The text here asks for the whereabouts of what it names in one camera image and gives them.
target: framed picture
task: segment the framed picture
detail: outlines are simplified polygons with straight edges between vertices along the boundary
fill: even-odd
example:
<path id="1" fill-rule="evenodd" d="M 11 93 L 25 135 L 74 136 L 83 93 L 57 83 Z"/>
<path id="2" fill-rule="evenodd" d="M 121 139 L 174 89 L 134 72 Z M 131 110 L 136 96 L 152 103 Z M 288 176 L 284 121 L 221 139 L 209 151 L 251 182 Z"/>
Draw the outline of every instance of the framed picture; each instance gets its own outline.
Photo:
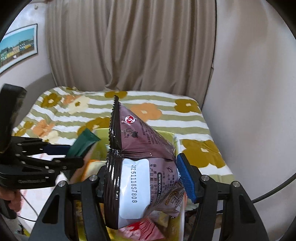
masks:
<path id="1" fill-rule="evenodd" d="M 37 24 L 7 33 L 0 42 L 0 74 L 21 60 L 37 53 Z"/>

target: wall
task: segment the wall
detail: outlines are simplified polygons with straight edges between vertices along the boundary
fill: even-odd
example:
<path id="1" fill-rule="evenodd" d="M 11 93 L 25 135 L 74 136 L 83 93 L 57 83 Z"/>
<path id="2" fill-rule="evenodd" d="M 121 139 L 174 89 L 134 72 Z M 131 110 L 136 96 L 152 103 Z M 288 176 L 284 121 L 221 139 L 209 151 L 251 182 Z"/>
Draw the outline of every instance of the wall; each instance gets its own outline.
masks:
<path id="1" fill-rule="evenodd" d="M 28 4 L 7 31 L 38 23 L 38 54 L 17 63 L 0 74 L 0 87 L 8 83 L 22 86 L 28 91 L 16 123 L 19 123 L 29 112 L 30 107 L 42 92 L 55 87 L 46 51 L 45 14 L 45 3 Z"/>
<path id="2" fill-rule="evenodd" d="M 217 1 L 204 117 L 251 199 L 296 172 L 296 40 L 265 0 Z M 296 181 L 255 204 L 271 240 L 296 215 Z"/>

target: oishi logo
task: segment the oishi logo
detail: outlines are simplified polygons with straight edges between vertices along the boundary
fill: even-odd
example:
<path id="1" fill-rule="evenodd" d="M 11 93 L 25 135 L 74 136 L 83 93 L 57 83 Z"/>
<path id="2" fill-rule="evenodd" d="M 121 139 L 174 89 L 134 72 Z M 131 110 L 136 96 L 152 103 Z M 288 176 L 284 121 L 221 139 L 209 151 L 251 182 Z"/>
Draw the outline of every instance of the oishi logo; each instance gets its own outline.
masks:
<path id="1" fill-rule="evenodd" d="M 128 116 L 124 119 L 124 121 L 125 121 L 126 123 L 128 123 L 128 124 L 132 124 L 132 123 L 134 123 L 134 122 L 136 121 L 136 119 L 135 119 L 132 115 L 128 115 Z"/>

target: bed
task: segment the bed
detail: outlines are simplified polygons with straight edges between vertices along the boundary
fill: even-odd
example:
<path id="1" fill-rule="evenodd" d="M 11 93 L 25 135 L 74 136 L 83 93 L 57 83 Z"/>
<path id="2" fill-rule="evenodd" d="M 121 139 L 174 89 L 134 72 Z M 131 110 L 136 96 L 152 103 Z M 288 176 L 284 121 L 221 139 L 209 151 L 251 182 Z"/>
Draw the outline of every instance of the bed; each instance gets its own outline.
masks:
<path id="1" fill-rule="evenodd" d="M 114 95 L 138 117 L 156 130 L 175 134 L 177 152 L 186 154 L 189 162 L 198 159 L 202 174 L 214 180 L 231 183 L 233 174 L 213 142 L 198 103 L 186 96 L 155 91 L 82 92 L 75 87 L 56 87 L 44 92 L 30 112 L 14 128 L 13 135 L 39 137 L 52 144 L 71 145 L 86 128 L 95 133 L 108 128 Z M 40 154 L 50 160 L 52 156 Z M 60 175 L 58 181 L 65 179 Z M 22 190 L 22 194 L 39 213 L 53 188 Z M 22 200 L 22 217 L 36 220 L 36 214 Z M 34 222 L 20 219 L 30 232 Z"/>

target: silver bolt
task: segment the silver bolt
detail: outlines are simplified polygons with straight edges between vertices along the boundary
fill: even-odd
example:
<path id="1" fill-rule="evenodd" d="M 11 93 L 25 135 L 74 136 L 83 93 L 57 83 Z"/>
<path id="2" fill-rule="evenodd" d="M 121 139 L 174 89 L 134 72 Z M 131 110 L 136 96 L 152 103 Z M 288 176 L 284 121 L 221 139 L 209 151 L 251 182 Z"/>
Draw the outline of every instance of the silver bolt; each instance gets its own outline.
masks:
<path id="1" fill-rule="evenodd" d="M 95 180 L 98 179 L 98 176 L 97 176 L 97 175 L 91 175 L 91 176 L 89 177 L 89 179 L 93 182 L 93 181 L 95 181 Z"/>
<path id="2" fill-rule="evenodd" d="M 239 187 L 240 187 L 240 183 L 237 182 L 237 181 L 234 181 L 234 182 L 232 183 L 232 185 L 235 186 L 236 188 L 239 188 Z"/>
<path id="3" fill-rule="evenodd" d="M 59 187 L 63 187 L 66 185 L 66 181 L 60 181 L 58 184 L 57 184 Z"/>
<path id="4" fill-rule="evenodd" d="M 202 175 L 202 180 L 203 181 L 208 181 L 210 179 L 210 177 L 209 176 L 207 176 L 207 175 Z"/>

